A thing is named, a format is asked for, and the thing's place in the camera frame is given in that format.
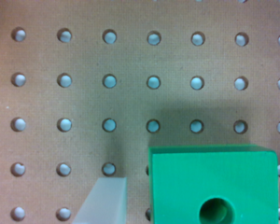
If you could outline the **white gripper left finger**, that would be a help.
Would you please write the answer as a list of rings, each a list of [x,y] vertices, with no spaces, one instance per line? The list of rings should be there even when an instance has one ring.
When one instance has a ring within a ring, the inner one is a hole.
[[[100,177],[72,224],[126,224],[127,178]]]

